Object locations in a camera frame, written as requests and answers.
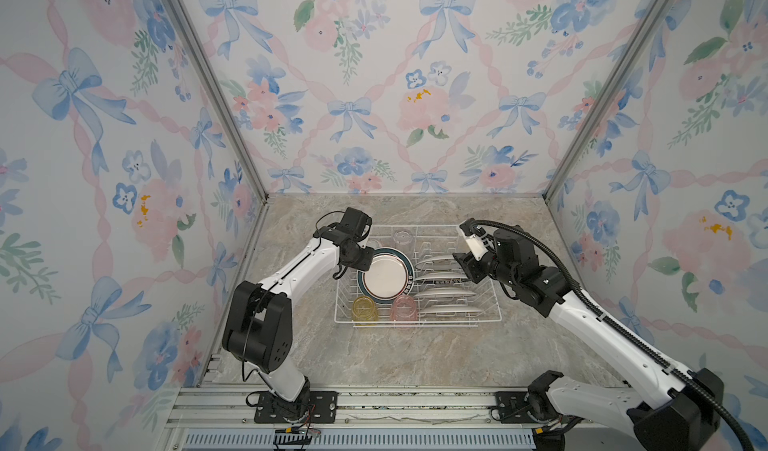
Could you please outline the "green rimmed white plate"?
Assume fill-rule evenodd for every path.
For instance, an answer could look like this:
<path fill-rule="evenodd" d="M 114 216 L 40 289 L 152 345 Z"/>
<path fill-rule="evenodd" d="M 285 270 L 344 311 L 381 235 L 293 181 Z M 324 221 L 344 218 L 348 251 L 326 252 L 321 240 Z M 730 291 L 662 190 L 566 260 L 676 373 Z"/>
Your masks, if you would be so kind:
<path fill-rule="evenodd" d="M 376 304 L 388 305 L 412 292 L 415 269 L 401 251 L 378 248 L 374 251 L 369 270 L 357 272 L 356 284 L 360 292 Z"/>

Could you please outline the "green red rimmed plate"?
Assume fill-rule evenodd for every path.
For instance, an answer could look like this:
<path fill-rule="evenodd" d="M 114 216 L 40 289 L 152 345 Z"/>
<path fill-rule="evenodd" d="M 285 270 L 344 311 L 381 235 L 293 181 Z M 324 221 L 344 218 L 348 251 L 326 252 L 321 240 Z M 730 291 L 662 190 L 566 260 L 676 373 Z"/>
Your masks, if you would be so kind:
<path fill-rule="evenodd" d="M 422 259 L 415 264 L 415 267 L 436 269 L 437 267 L 450 267 L 456 264 L 457 261 L 452 254 L 444 254 Z"/>

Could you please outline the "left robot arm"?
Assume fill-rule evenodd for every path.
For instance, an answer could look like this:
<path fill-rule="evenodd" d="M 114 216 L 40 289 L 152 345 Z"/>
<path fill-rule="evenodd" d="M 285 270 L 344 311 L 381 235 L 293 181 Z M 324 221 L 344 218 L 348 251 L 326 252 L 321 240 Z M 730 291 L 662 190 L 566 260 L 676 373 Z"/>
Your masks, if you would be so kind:
<path fill-rule="evenodd" d="M 368 214 L 349 207 L 340 221 L 317 226 L 307 246 L 275 274 L 234 290 L 221 347 L 258 373 L 268 388 L 264 407 L 278 419 L 297 422 L 312 412 L 310 380 L 290 358 L 294 306 L 328 273 L 339 280 L 349 270 L 370 269 L 371 226 Z"/>

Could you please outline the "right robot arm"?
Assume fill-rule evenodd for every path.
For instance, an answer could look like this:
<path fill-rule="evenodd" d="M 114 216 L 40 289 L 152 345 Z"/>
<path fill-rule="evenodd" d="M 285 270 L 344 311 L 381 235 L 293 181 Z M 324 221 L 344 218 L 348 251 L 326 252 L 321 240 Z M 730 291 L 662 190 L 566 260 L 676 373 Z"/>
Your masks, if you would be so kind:
<path fill-rule="evenodd" d="M 722 380 L 693 371 L 600 307 L 541 241 L 518 226 L 469 219 L 468 249 L 454 258 L 473 283 L 489 278 L 505 294 L 565 328 L 627 382 L 624 391 L 546 371 L 527 388 L 524 410 L 561 438 L 592 421 L 635 438 L 646 450 L 700 450 L 726 412 Z"/>

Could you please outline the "clear drinking glass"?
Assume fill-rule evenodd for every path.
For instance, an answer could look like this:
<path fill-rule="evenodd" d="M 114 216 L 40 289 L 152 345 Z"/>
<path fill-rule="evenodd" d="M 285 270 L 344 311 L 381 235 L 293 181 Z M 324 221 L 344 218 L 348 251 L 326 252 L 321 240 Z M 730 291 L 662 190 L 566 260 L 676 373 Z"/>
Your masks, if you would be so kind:
<path fill-rule="evenodd" d="M 393 232 L 392 240 L 396 247 L 403 252 L 410 252 L 414 246 L 414 236 L 406 229 L 399 229 Z"/>

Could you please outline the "yellow glass cup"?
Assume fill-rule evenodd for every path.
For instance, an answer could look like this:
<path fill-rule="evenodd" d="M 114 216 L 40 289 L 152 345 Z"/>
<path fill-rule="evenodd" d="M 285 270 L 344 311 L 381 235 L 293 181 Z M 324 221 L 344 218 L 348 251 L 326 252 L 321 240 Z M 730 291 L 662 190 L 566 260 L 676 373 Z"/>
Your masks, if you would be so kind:
<path fill-rule="evenodd" d="M 377 304 L 368 296 L 356 298 L 352 304 L 352 319 L 354 322 L 377 322 L 379 311 Z"/>

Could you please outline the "pink glass cup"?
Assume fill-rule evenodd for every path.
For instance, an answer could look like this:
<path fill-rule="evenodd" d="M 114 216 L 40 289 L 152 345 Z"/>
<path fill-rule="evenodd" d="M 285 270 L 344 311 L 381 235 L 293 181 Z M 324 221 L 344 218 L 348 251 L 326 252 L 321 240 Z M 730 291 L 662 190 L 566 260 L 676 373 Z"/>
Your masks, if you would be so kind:
<path fill-rule="evenodd" d="M 393 322 L 417 322 L 419 309 L 416 300 L 408 295 L 398 296 L 392 303 L 390 320 Z"/>

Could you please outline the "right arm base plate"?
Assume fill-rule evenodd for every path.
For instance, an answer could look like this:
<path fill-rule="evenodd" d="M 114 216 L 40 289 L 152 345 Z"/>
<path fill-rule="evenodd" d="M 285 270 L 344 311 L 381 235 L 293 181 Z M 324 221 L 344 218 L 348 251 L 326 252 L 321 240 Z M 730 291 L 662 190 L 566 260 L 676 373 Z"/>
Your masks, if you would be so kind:
<path fill-rule="evenodd" d="M 499 391 L 494 394 L 495 404 L 489 410 L 492 421 L 501 424 L 533 424 L 545 428 L 565 426 L 575 419 L 563 415 L 552 407 L 539 408 L 529 402 L 527 391 Z"/>

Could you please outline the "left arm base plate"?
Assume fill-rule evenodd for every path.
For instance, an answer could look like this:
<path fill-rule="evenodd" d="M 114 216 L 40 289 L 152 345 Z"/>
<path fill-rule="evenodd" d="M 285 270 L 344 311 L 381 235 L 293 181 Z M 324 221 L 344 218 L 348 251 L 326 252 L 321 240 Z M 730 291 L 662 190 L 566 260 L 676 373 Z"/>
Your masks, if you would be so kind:
<path fill-rule="evenodd" d="M 268 391 L 251 393 L 246 404 L 254 410 L 256 424 L 333 424 L 338 410 L 339 393 L 308 391 L 295 402 L 279 398 Z"/>

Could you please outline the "aluminium front rail frame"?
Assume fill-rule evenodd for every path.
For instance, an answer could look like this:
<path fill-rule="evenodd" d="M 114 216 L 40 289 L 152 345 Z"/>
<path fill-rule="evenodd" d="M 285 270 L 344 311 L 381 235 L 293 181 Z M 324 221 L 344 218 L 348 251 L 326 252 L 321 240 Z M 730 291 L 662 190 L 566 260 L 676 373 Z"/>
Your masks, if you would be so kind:
<path fill-rule="evenodd" d="M 254 384 L 181 391 L 158 450 L 638 450 L 633 438 L 584 421 L 545 439 L 522 412 L 493 416 L 497 391 L 483 387 L 337 386 L 306 424 L 258 423 Z"/>

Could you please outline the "left aluminium corner post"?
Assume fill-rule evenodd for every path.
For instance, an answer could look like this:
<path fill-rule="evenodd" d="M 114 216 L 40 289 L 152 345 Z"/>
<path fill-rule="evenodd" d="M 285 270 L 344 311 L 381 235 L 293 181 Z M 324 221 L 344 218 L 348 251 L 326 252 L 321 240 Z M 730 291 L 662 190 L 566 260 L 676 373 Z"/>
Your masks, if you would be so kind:
<path fill-rule="evenodd" d="M 180 35 L 182 44 L 187 49 L 190 62 L 201 81 L 205 95 L 210 99 L 212 107 L 220 119 L 226 136 L 232 142 L 235 155 L 244 168 L 245 176 L 255 190 L 258 201 L 266 205 L 268 193 L 260 179 L 255 163 L 249 154 L 246 140 L 240 133 L 228 105 L 224 93 L 216 79 L 214 69 L 208 59 L 202 41 L 195 29 L 183 0 L 161 0 L 166 6 L 172 24 Z"/>

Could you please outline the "aluminium corner post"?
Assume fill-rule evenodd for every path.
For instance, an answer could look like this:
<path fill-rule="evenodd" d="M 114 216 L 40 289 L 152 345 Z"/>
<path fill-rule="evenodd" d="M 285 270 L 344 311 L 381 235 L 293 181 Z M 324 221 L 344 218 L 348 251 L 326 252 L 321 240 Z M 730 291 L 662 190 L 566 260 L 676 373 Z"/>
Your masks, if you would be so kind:
<path fill-rule="evenodd" d="M 208 59 L 202 41 L 195 29 L 183 0 L 161 0 L 166 6 L 172 24 L 180 35 L 182 44 L 187 49 L 190 62 L 201 81 L 205 95 L 210 99 L 212 107 L 220 119 L 226 136 L 232 142 L 235 155 L 244 168 L 245 176 L 255 190 L 258 201 L 266 205 L 268 193 L 260 179 L 255 163 L 249 154 L 246 140 L 240 133 L 228 105 L 224 93 L 216 79 L 214 69 Z"/>
<path fill-rule="evenodd" d="M 547 205 L 554 202 L 559 191 L 565 187 L 565 181 L 571 168 L 575 165 L 581 152 L 591 139 L 592 133 L 608 112 L 625 81 L 633 72 L 639 56 L 652 41 L 653 35 L 673 2 L 674 0 L 650 0 L 646 8 L 646 15 L 638 21 L 633 33 L 630 35 L 630 39 L 626 43 L 625 51 L 617 59 L 611 69 L 611 73 L 606 78 L 602 91 L 596 100 L 595 107 L 586 116 L 582 128 L 576 133 L 574 141 L 568 147 L 562 162 L 557 166 L 556 173 L 543 194 Z"/>

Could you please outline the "right aluminium corner post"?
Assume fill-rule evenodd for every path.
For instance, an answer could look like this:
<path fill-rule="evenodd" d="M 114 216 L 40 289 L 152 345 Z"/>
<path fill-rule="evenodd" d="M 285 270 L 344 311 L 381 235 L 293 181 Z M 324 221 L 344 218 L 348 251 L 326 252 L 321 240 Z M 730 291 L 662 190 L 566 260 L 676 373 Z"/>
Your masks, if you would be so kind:
<path fill-rule="evenodd" d="M 673 2 L 674 0 L 650 0 L 646 8 L 646 15 L 638 21 L 633 33 L 630 35 L 630 39 L 626 43 L 625 51 L 617 59 L 611 69 L 611 73 L 606 78 L 602 91 L 596 100 L 595 107 L 586 116 L 582 128 L 576 133 L 574 141 L 568 147 L 562 162 L 557 166 L 556 173 L 543 194 L 547 205 L 554 202 L 559 191 L 565 187 L 565 181 L 571 168 L 575 165 L 581 152 L 591 139 L 592 133 L 608 112 L 625 81 L 633 72 L 639 56 L 652 41 L 653 35 Z"/>

